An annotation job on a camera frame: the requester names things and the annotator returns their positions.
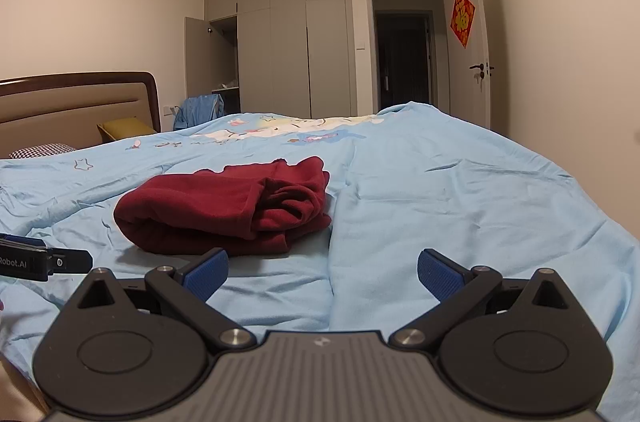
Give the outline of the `brown padded headboard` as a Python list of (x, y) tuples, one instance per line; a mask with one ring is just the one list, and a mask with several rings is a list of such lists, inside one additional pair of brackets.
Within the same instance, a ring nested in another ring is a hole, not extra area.
[(154, 77), (144, 71), (74, 72), (1, 82), (1, 156), (62, 143), (81, 149), (102, 143), (98, 125), (137, 118), (158, 132)]

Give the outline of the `mustard yellow pillow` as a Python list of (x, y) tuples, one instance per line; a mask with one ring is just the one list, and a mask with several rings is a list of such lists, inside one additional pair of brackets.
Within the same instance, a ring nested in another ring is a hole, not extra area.
[(138, 118), (124, 118), (99, 123), (97, 126), (104, 143), (155, 134), (156, 131)]

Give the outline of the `dark red long-sleeve shirt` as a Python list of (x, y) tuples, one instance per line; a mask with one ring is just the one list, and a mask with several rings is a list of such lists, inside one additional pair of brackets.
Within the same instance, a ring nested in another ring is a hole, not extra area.
[(154, 254), (285, 254), (331, 224), (329, 180), (318, 157), (163, 174), (123, 195), (114, 221), (135, 246)]

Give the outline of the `checkered pillow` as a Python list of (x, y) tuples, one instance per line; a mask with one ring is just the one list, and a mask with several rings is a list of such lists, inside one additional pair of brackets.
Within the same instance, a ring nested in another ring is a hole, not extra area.
[(25, 159), (25, 158), (40, 158), (40, 157), (49, 157), (55, 155), (62, 155), (62, 153), (73, 153), (75, 148), (63, 144), (63, 143), (51, 143), (51, 144), (43, 144), (36, 146), (29, 146), (24, 148), (19, 148), (12, 153), (9, 153), (9, 159)]

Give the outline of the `blue garment on chair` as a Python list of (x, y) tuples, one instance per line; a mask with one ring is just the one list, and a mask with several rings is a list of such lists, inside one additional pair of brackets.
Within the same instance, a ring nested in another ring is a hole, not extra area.
[(174, 130), (189, 129), (224, 116), (224, 100), (217, 93), (188, 97), (178, 108)]

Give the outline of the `grey built-in wardrobe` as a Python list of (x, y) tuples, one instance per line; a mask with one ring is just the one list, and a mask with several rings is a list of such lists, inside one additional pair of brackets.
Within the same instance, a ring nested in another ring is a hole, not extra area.
[(296, 118), (357, 110), (352, 0), (204, 0), (184, 22), (186, 94), (228, 112)]

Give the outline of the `red fu door decoration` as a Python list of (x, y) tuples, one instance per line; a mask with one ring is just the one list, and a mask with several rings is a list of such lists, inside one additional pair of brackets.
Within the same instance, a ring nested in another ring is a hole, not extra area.
[(463, 49), (468, 46), (474, 16), (475, 5), (470, 0), (454, 0), (449, 27)]

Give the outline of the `white bedroom door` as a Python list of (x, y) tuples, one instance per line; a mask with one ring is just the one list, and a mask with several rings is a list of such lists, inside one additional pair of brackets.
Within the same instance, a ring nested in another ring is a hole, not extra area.
[(463, 49), (449, 27), (454, 0), (444, 0), (449, 56), (449, 111), (452, 116), (491, 128), (491, 78), (480, 80), (474, 64), (489, 63), (488, 33), (483, 0), (470, 0), (475, 16), (468, 46)]

